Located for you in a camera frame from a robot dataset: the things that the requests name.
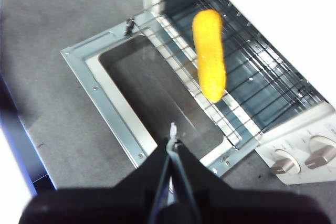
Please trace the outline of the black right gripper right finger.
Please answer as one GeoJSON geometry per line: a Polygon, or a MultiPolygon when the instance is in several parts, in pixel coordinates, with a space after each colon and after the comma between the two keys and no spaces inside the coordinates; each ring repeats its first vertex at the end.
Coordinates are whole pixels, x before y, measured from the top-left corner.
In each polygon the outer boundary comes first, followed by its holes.
{"type": "Polygon", "coordinates": [[[167,145],[178,182],[177,202],[162,208],[158,223],[330,223],[311,197],[285,191],[233,189],[181,143],[167,145]]]}

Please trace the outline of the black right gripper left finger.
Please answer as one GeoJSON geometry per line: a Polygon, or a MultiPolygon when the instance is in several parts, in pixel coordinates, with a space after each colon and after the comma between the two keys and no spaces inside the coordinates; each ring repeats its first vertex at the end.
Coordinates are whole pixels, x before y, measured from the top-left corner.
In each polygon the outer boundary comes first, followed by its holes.
{"type": "Polygon", "coordinates": [[[19,223],[146,223],[167,160],[163,139],[149,157],[113,187],[62,188],[35,196],[19,223]]]}

